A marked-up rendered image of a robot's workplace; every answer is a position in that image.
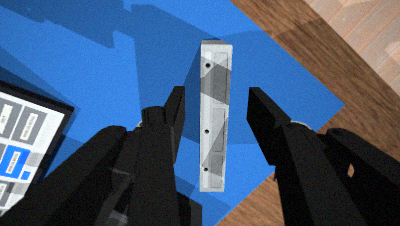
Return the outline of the status display screen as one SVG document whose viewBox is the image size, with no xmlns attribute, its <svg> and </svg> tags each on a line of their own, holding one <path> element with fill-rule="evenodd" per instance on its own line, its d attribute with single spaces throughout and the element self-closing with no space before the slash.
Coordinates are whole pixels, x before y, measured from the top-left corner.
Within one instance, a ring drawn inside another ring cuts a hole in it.
<svg viewBox="0 0 400 226">
<path fill-rule="evenodd" d="M 0 80 L 0 216 L 35 187 L 73 111 Z"/>
</svg>

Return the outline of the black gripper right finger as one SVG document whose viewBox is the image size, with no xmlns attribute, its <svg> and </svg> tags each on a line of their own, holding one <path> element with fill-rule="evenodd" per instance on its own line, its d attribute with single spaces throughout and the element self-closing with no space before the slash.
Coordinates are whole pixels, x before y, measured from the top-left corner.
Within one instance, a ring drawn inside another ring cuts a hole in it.
<svg viewBox="0 0 400 226">
<path fill-rule="evenodd" d="M 344 128 L 291 121 L 260 87 L 249 87 L 246 119 L 275 166 L 285 226 L 400 226 L 399 161 Z"/>
</svg>

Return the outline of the dark grey drive dock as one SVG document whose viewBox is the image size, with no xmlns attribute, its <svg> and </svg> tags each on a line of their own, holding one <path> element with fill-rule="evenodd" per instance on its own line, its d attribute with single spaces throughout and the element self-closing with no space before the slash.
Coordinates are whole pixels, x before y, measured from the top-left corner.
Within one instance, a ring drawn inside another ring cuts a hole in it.
<svg viewBox="0 0 400 226">
<path fill-rule="evenodd" d="M 121 197 L 106 221 L 108 226 L 127 226 L 129 204 L 131 199 L 134 175 L 132 174 Z M 181 226 L 202 226 L 202 205 L 177 192 Z"/>
</svg>

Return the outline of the blue flat mat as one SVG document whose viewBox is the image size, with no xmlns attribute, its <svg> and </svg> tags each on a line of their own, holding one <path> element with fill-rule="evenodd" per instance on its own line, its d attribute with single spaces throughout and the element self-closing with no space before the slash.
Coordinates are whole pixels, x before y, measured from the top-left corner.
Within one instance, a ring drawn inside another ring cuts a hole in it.
<svg viewBox="0 0 400 226">
<path fill-rule="evenodd" d="M 200 46 L 232 44 L 223 192 L 199 192 Z M 185 86 L 176 191 L 215 226 L 269 175 L 247 122 L 249 87 L 317 132 L 345 104 L 229 0 L 0 0 L 0 80 L 74 107 L 36 185 L 107 126 Z"/>
</svg>

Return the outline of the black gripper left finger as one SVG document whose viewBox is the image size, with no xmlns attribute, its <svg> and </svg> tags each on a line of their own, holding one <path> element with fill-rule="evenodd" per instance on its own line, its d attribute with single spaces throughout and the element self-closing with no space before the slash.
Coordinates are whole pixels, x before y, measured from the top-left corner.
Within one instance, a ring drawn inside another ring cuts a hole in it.
<svg viewBox="0 0 400 226">
<path fill-rule="evenodd" d="M 181 226 L 173 164 L 185 86 L 174 86 L 163 107 L 141 113 L 133 131 L 99 130 L 1 215 L 0 226 L 104 226 L 132 174 L 127 226 Z"/>
</svg>

